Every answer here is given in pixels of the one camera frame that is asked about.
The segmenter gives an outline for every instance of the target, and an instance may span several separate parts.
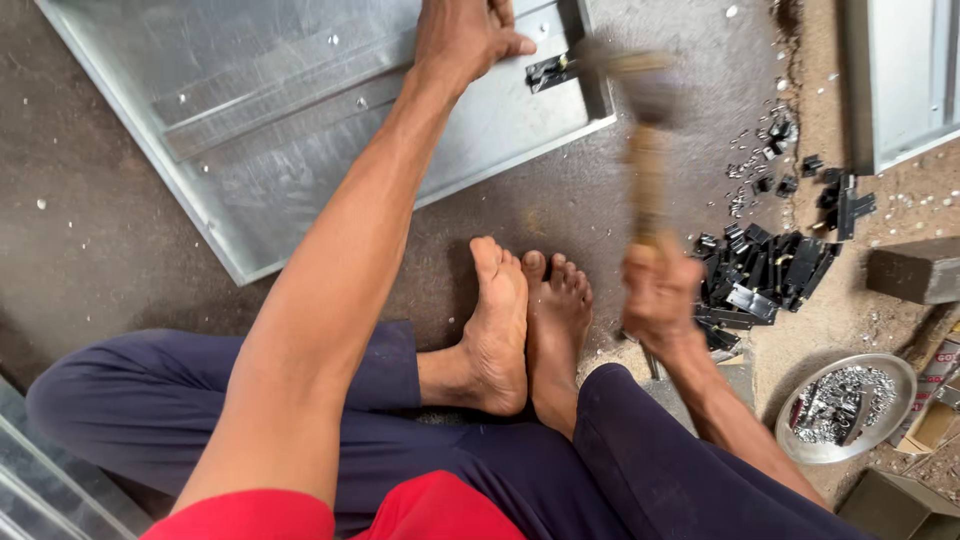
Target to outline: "metal plate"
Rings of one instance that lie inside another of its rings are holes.
[[[890,405],[886,414],[884,414],[876,424],[864,428],[863,434],[853,441],[850,446],[810,444],[797,438],[797,435],[795,435],[790,428],[790,412],[793,409],[793,404],[797,401],[797,398],[800,397],[800,393],[804,388],[807,388],[827,373],[848,366],[873,367],[882,370],[896,385],[896,400]],[[777,442],[780,443],[783,451],[790,456],[790,459],[798,463],[835,463],[849,459],[855,455],[867,452],[889,437],[900,423],[903,422],[907,413],[910,412],[910,406],[913,404],[916,393],[917,376],[906,362],[896,356],[871,354],[851,356],[838,360],[804,380],[804,382],[790,394],[790,397],[787,398],[786,403],[783,404],[783,408],[780,410],[780,416],[777,417],[777,424],[774,427]]]
[[[238,284],[280,269],[379,128],[420,0],[37,0]],[[592,33],[583,0],[516,0],[540,50],[450,116],[417,208],[615,121],[607,84],[536,95],[527,65]]]
[[[854,172],[877,174],[960,135],[960,2],[843,5]]]

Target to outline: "round metal plate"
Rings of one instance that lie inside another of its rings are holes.
[[[790,428],[790,416],[793,404],[796,403],[800,393],[810,384],[820,377],[848,366],[872,367],[882,370],[893,380],[897,398],[890,405],[887,413],[881,417],[876,424],[864,428],[853,444],[847,447],[836,446],[829,443],[811,444],[797,438]],[[777,424],[774,432],[777,435],[777,442],[780,447],[790,456],[791,459],[799,463],[818,464],[835,463],[849,459],[855,455],[862,454],[881,441],[890,436],[899,426],[903,419],[910,412],[910,406],[913,403],[914,396],[917,393],[917,376],[910,368],[909,364],[892,355],[858,355],[851,356],[833,362],[824,369],[814,373],[807,378],[800,386],[790,394],[790,398],[783,404],[780,410],[780,416],[777,417]]]

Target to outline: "pile of black latches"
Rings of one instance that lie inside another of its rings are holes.
[[[694,318],[712,351],[731,351],[739,343],[726,329],[769,326],[780,309],[799,311],[840,255],[840,242],[853,239],[854,221],[876,210],[873,193],[857,198],[855,176],[829,169],[825,183],[819,206],[826,220],[814,229],[837,230],[838,243],[799,232],[773,236],[757,224],[743,230],[736,222],[723,238],[700,235],[694,257],[707,271]]]

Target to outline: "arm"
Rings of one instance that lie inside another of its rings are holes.
[[[670,373],[701,438],[829,510],[710,359],[703,333],[692,319],[691,302],[702,278],[703,265],[684,257],[666,235],[659,250],[630,246],[624,259],[630,290],[625,330]]]
[[[446,119],[496,60],[535,51],[513,31],[509,0],[424,1],[403,90],[270,291],[175,511],[257,488],[301,491],[333,508],[344,400]]]

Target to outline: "person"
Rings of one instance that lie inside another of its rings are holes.
[[[710,361],[691,322],[702,268],[668,236],[628,248],[624,326],[660,358],[703,440],[622,366],[577,387],[593,292],[563,255],[521,260],[473,239],[479,301],[450,349],[417,353],[409,323],[377,323],[458,97],[495,61],[536,50],[513,22],[510,0],[424,0],[393,110],[246,338],[123,335],[31,387],[31,421],[66,450],[178,497],[146,538],[858,536]],[[528,399],[538,423],[383,412],[509,416]]]

